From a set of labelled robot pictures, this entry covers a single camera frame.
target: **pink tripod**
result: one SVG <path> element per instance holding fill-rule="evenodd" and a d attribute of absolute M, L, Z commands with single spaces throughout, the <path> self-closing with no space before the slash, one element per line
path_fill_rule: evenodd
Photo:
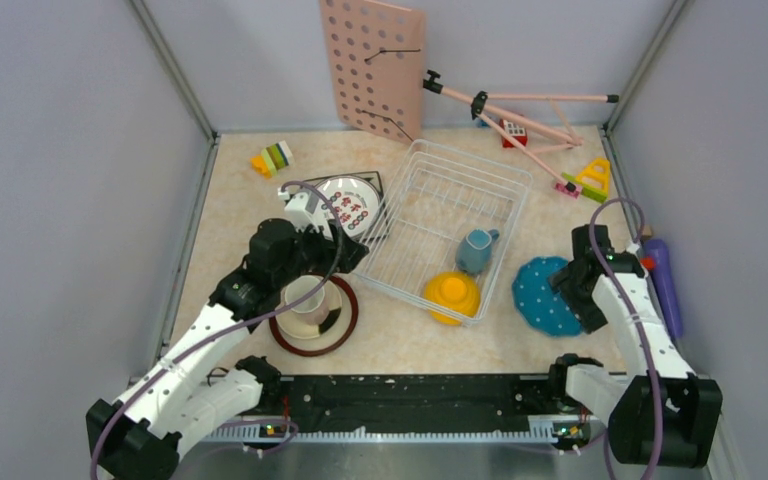
<path fill-rule="evenodd" d="M 540 157 L 538 157 L 537 155 L 541 153 L 566 150 L 568 148 L 578 147 L 582 144 L 581 137 L 575 134 L 575 131 L 572 129 L 572 126 L 567 120 L 567 117 L 564 115 L 564 113 L 561 111 L 560 107 L 558 106 L 558 102 L 617 103 L 619 101 L 619 96 L 617 95 L 527 95 L 527 94 L 506 94 L 506 93 L 488 94 L 487 92 L 481 91 L 481 92 L 478 92 L 478 95 L 474 97 L 470 97 L 469 95 L 461 93 L 452 88 L 444 87 L 442 84 L 437 82 L 438 78 L 440 78 L 439 73 L 429 70 L 428 78 L 426 78 L 422 82 L 423 88 L 425 88 L 426 90 L 430 90 L 434 93 L 438 93 L 441 95 L 445 95 L 447 97 L 454 98 L 455 100 L 459 100 L 469 105 L 472 108 L 473 119 L 480 118 L 481 120 L 483 120 L 484 123 L 486 123 L 491 128 L 499 132 L 499 134 L 502 137 L 504 137 L 505 140 L 511 142 L 511 144 L 513 144 L 514 147 L 518 148 L 522 153 L 524 153 L 526 156 L 534 160 L 534 162 L 537 163 L 537 165 L 539 165 L 540 168 L 542 168 L 543 170 L 546 170 L 550 175 L 552 175 L 555 178 L 555 180 L 558 181 L 558 183 L 555 184 L 556 190 L 562 193 L 565 193 L 567 195 L 570 195 L 572 197 L 578 197 L 581 194 L 580 186 L 577 186 L 576 184 L 562 177 L 560 173 L 552 169 L 552 167 L 547 165 L 546 162 L 541 160 Z M 555 114 L 558 115 L 558 118 L 564 124 L 564 127 L 566 127 L 566 131 L 563 131 L 554 127 L 550 127 L 549 125 L 545 125 L 535 120 L 531 120 L 529 118 L 523 117 L 522 115 L 517 115 L 516 113 L 505 110 L 504 108 L 500 108 L 487 103 L 487 100 L 494 100 L 494 99 L 495 100 L 537 100 L 537 101 L 549 102 L 549 105 L 552 106 L 552 109 L 555 111 Z M 504 128 L 502 128 L 500 125 L 497 125 L 496 122 L 494 122 L 493 120 L 490 119 L 490 117 L 484 114 L 485 110 L 494 115 L 498 115 L 499 117 L 509 122 L 513 122 L 523 128 L 526 128 L 532 132 L 539 133 L 540 135 L 543 135 L 544 137 L 550 140 L 554 140 L 557 143 L 555 145 L 550 145 L 542 148 L 535 148 L 533 150 L 526 148 L 526 146 L 520 143 L 519 140 L 514 138 L 513 135 L 509 134 L 507 131 L 505 131 Z"/>

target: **purple cylinder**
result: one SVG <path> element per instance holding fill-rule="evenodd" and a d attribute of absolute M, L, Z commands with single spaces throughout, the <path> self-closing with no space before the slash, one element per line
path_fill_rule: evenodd
<path fill-rule="evenodd" d="M 681 322 L 681 313 L 678 311 L 678 298 L 676 298 L 673 284 L 670 251 L 667 249 L 667 244 L 659 238 L 653 238 L 643 244 L 643 251 L 655 261 L 655 268 L 651 272 L 652 283 L 655 284 L 655 291 L 658 292 L 667 331 L 674 339 L 681 338 L 684 335 L 684 326 Z"/>

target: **white bowl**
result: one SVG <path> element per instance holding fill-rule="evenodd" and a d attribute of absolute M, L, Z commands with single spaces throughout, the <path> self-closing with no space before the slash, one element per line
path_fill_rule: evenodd
<path fill-rule="evenodd" d="M 375 224 L 381 197 L 366 180 L 351 175 L 333 177 L 318 184 L 316 189 L 330 198 L 349 237 L 357 238 Z M 316 208 L 326 221 L 334 218 L 325 203 L 320 201 Z M 326 238 L 331 238 L 330 230 L 326 229 L 324 233 Z"/>

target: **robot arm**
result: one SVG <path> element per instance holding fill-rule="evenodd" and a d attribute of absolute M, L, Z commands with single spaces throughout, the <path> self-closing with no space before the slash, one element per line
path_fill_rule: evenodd
<path fill-rule="evenodd" d="M 561 398 L 580 402 L 608 426 L 608 440 L 621 463 L 646 464 L 655 430 L 651 383 L 639 323 L 660 379 L 664 442 L 658 464 L 701 468 L 708 461 L 722 393 L 714 380 L 700 379 L 681 357 L 652 303 L 647 275 L 631 252 L 611 247 L 608 229 L 596 226 L 597 244 L 628 294 L 631 315 L 616 286 L 590 248 L 588 227 L 573 230 L 573 261 L 549 279 L 586 331 L 610 324 L 627 367 L 627 381 L 611 376 L 592 359 L 565 355 L 550 367 Z"/>
<path fill-rule="evenodd" d="M 249 357 L 212 387 L 201 386 L 216 362 L 249 336 L 245 328 L 217 338 L 178 364 L 172 359 L 217 331 L 275 310 L 283 287 L 299 276 L 325 273 L 335 260 L 336 271 L 348 273 L 367 254 L 368 249 L 336 222 L 313 215 L 317 202 L 307 192 L 286 199 L 285 212 L 292 222 L 276 218 L 262 222 L 249 241 L 248 255 L 219 282 L 184 336 L 113 404 L 98 400 L 87 412 L 92 451 L 116 411 L 144 382 L 167 371 L 124 412 L 104 443 L 99 465 L 117 479 L 170 478 L 196 443 L 268 398 L 264 392 L 280 381 L 280 372 L 265 360 Z M 338 238 L 342 247 L 335 258 Z"/>

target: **white wire dish rack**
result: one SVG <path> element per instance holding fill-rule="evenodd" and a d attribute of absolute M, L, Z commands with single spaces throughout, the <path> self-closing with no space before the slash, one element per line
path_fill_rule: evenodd
<path fill-rule="evenodd" d="M 531 175 L 425 140 L 413 142 L 387 189 L 381 218 L 360 241 L 369 255 L 355 273 L 381 291 L 470 326 L 490 305 L 499 267 L 531 188 Z M 455 252 L 475 228 L 497 229 L 490 265 L 475 278 L 481 304 L 473 317 L 423 298 L 431 278 L 456 271 Z"/>

